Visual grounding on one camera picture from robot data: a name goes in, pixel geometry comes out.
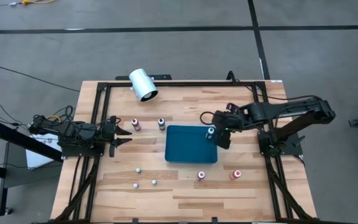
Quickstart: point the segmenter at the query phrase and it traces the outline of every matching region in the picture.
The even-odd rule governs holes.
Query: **concrete floor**
[[[0,0],[0,3],[12,0]],[[258,0],[260,26],[358,25],[358,1]],[[247,1],[57,0],[0,7],[0,29],[163,26],[250,26]],[[306,171],[318,216],[358,223],[358,30],[261,32],[271,79],[288,96],[327,99],[337,118],[302,131]],[[1,66],[79,89],[83,80],[112,80],[142,67],[174,79],[261,79],[252,31],[0,35]],[[29,122],[76,105],[78,94],[0,71],[0,104]],[[10,189],[16,211],[0,223],[49,219],[58,179]]]

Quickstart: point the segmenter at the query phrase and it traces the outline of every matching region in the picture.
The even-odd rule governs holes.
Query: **small bottle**
[[[160,130],[165,130],[165,120],[163,118],[158,119],[158,127]]]
[[[211,139],[214,136],[215,129],[214,128],[208,128],[208,131],[206,132],[206,139]]]
[[[237,178],[241,177],[241,171],[235,170],[232,173],[230,173],[230,179],[236,180]]]
[[[197,179],[202,180],[205,178],[205,173],[203,171],[199,171],[197,174]]]
[[[136,118],[132,119],[131,124],[136,131],[139,131],[142,128]]]

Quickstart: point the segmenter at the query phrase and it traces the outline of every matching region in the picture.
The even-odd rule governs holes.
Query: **wooden table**
[[[75,120],[90,122],[96,85],[97,82],[83,82]],[[268,96],[285,97],[283,83],[266,81],[266,86]],[[157,125],[159,118],[164,118],[167,125],[202,125],[199,118],[202,112],[224,110],[228,102],[253,103],[252,92],[241,86],[158,87],[158,90],[156,98],[141,103],[130,88],[112,88],[108,116],[120,117],[120,127],[131,131],[134,140],[119,146],[113,158],[108,156],[106,145],[99,165],[91,221],[130,222],[139,218],[140,222],[210,222],[211,217],[218,217],[220,222],[274,221],[256,130],[232,134],[233,145],[229,150],[218,148],[215,164],[172,164],[164,159],[165,131],[160,131]],[[139,120],[141,131],[134,130],[132,118]],[[282,119],[279,125],[289,121]],[[307,213],[315,216],[303,164],[293,156],[282,156],[282,160],[289,191]],[[68,205],[76,161],[72,157],[63,163],[51,218]],[[135,171],[138,167],[142,169],[140,174]],[[230,180],[229,174],[237,169],[242,172],[241,178]],[[197,181],[196,175],[201,170],[206,178]],[[152,185],[152,179],[158,184]],[[138,189],[134,189],[134,183],[139,184]],[[282,195],[277,191],[285,217]],[[80,218],[85,215],[85,202]]]

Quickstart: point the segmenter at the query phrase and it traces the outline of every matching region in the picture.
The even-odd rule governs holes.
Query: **teal plastic tray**
[[[207,126],[167,127],[165,160],[168,162],[212,164],[218,161],[214,139],[206,139]]]

